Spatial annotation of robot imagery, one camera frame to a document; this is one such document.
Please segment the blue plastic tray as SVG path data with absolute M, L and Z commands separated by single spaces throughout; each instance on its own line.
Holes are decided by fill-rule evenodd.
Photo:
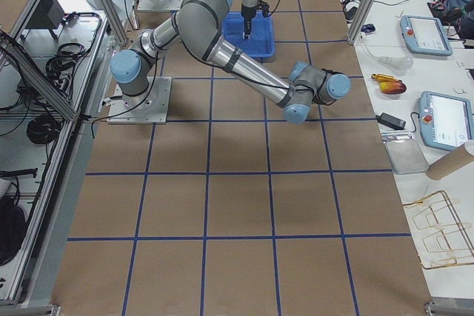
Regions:
M 276 51 L 272 18 L 257 12 L 248 39 L 244 39 L 243 29 L 244 18 L 240 12 L 228 13 L 222 24 L 224 38 L 257 61 L 271 62 Z

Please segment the small blue device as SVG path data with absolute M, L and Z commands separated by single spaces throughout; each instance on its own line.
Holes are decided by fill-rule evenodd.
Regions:
M 375 25 L 374 24 L 365 24 L 361 27 L 361 32 L 363 32 L 363 33 L 373 33 L 373 32 L 375 32 Z

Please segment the yellow screwdriver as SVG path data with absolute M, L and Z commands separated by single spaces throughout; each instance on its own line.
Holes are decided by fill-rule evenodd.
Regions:
M 371 79 L 374 79 L 376 80 L 377 82 L 379 83 L 382 83 L 382 82 L 389 82 L 389 81 L 398 81 L 398 79 L 394 76 L 391 76 L 391 75 L 385 75 L 385 74 L 375 74 L 373 73 L 371 75 Z

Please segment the mango fruit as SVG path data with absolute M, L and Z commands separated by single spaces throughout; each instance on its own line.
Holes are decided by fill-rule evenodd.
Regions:
M 383 94 L 386 95 L 398 95 L 405 93 L 407 87 L 402 81 L 392 80 L 380 82 L 379 89 Z

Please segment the clear light bulb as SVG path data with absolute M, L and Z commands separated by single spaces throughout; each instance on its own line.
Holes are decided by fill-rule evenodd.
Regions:
M 413 58 L 411 56 L 403 56 L 403 57 L 381 56 L 381 57 L 378 57 L 378 61 L 397 71 L 407 71 L 413 66 Z

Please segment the black power adapter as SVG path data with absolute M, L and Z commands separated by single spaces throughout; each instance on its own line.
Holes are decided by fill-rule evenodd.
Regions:
M 383 126 L 389 127 L 393 130 L 404 130 L 406 121 L 401 120 L 393 115 L 389 115 L 385 112 L 375 116 L 377 122 Z

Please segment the brown paper table mat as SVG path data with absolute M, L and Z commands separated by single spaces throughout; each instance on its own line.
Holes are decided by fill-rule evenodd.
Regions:
M 307 122 L 181 44 L 165 125 L 93 127 L 52 293 L 63 315 L 422 315 L 430 295 L 339 0 L 266 0 L 286 77 L 341 71 Z

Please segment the teach pendant far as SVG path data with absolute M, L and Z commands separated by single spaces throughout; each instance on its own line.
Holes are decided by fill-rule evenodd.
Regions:
M 402 16 L 401 34 L 412 54 L 451 56 L 452 47 L 441 21 L 434 17 Z

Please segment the teach pendant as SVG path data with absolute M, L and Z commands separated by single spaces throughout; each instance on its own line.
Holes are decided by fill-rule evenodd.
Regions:
M 468 99 L 424 91 L 418 108 L 420 135 L 426 146 L 452 151 L 473 139 L 473 111 Z
M 441 21 L 434 17 L 402 16 L 401 34 L 412 54 L 451 56 L 452 47 Z

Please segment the teach pendant near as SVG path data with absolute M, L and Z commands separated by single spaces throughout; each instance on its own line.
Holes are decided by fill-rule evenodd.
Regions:
M 426 146 L 452 151 L 473 139 L 473 111 L 468 99 L 424 91 L 418 108 L 420 135 Z

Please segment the cardboard tube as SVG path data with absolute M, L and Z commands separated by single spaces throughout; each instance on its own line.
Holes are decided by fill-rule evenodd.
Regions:
M 429 165 L 426 174 L 430 179 L 439 181 L 472 162 L 473 140 L 468 140 Z

